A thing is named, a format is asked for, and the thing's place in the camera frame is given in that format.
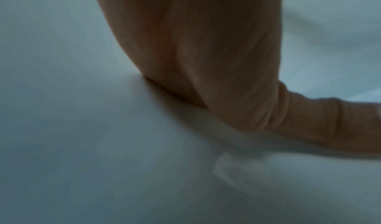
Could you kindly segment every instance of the wrinkled skin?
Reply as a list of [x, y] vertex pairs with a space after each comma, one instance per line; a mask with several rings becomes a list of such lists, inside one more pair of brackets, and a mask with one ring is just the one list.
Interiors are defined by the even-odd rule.
[[279, 81], [281, 0], [98, 2], [144, 76], [233, 128], [381, 150], [379, 104], [312, 100]]

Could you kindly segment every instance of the skin crease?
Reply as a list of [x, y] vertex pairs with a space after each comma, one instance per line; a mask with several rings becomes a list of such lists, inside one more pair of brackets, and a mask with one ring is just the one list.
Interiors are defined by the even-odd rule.
[[243, 132], [381, 150], [381, 105], [308, 99], [279, 81], [281, 0], [98, 0], [141, 73]]

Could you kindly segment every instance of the white table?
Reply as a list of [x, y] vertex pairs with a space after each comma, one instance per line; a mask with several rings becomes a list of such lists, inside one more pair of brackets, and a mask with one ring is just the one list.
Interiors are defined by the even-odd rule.
[[[281, 79], [381, 101], [380, 2], [284, 0]], [[379, 160], [169, 96], [95, 0], [0, 0], [0, 223], [380, 223]]]

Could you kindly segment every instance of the white surface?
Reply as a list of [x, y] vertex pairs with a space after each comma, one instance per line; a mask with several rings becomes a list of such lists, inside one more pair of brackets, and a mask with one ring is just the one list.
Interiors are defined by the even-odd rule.
[[[379, 5], [284, 0], [281, 79], [380, 101]], [[163, 93], [95, 0], [0, 0], [0, 60], [0, 223], [380, 222], [381, 161], [243, 135]]]

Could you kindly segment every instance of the skin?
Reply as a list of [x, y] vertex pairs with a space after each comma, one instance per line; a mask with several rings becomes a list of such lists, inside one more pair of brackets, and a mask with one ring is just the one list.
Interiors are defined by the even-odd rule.
[[381, 105], [308, 99], [279, 81], [281, 0], [98, 0], [141, 73], [243, 132], [381, 150]]

